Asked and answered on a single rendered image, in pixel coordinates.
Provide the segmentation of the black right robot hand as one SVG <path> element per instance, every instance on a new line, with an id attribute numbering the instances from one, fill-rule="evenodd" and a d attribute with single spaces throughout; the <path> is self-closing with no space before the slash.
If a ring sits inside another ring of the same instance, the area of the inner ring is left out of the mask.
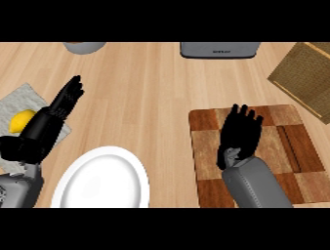
<path id="1" fill-rule="evenodd" d="M 263 133 L 264 117 L 255 115 L 255 110 L 248 109 L 248 105 L 232 107 L 232 112 L 227 116 L 223 131 L 221 143 L 218 148 L 218 167 L 221 170 L 229 168 L 226 152 L 233 148 L 239 148 L 236 160 L 242 161 L 254 155 L 258 148 L 260 138 Z"/>

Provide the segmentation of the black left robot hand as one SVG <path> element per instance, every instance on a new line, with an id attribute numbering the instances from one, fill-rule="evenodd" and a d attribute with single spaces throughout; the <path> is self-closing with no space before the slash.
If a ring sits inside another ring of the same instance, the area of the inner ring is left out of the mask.
<path id="1" fill-rule="evenodd" d="M 74 110 L 83 90 L 81 76 L 72 77 L 65 84 L 50 106 L 46 106 L 33 117 L 19 136 L 0 137 L 0 155 L 5 160 L 37 164 L 49 155 L 65 120 Z"/>

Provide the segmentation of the checkered wooden cutting board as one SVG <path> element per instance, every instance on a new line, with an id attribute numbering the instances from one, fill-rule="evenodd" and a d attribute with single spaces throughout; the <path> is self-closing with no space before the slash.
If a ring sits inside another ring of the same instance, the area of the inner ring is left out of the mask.
<path id="1" fill-rule="evenodd" d="M 255 156 L 267 162 L 293 204 L 330 202 L 330 178 L 298 109 L 291 104 L 252 106 L 264 117 Z M 230 108 L 195 109 L 189 125 L 195 158 L 199 205 L 236 205 L 217 165 L 221 131 Z"/>

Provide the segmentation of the woven wicker basket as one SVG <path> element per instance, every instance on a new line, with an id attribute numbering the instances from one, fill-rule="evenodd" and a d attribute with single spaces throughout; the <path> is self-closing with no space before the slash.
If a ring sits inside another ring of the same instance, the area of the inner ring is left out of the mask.
<path id="1" fill-rule="evenodd" d="M 330 42 L 296 42 L 268 80 L 329 124 Z"/>

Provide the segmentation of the yellow lemon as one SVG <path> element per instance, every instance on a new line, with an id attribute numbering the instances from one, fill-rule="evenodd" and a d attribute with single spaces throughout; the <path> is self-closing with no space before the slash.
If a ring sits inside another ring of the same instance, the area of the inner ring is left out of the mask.
<path id="1" fill-rule="evenodd" d="M 9 132 L 21 133 L 36 116 L 36 111 L 33 109 L 27 109 L 21 111 L 10 120 Z"/>

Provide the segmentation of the white oval plate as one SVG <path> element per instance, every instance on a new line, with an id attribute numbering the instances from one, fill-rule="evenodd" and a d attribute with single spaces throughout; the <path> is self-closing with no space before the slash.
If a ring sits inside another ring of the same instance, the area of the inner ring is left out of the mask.
<path id="1" fill-rule="evenodd" d="M 69 166 L 52 198 L 53 208 L 148 208 L 150 181 L 136 154 L 120 146 L 90 150 Z"/>

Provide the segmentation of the grey appliance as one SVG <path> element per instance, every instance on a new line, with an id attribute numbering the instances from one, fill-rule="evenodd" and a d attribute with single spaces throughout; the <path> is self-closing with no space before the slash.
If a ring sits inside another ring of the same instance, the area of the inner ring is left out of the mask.
<path id="1" fill-rule="evenodd" d="M 260 42 L 181 42 L 180 54 L 189 59 L 251 59 Z"/>

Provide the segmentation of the grey round container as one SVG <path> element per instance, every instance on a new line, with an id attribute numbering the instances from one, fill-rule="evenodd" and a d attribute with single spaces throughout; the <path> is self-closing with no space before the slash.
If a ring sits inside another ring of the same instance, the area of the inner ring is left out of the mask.
<path id="1" fill-rule="evenodd" d="M 71 53 L 87 55 L 105 46 L 105 42 L 65 42 L 64 45 Z"/>

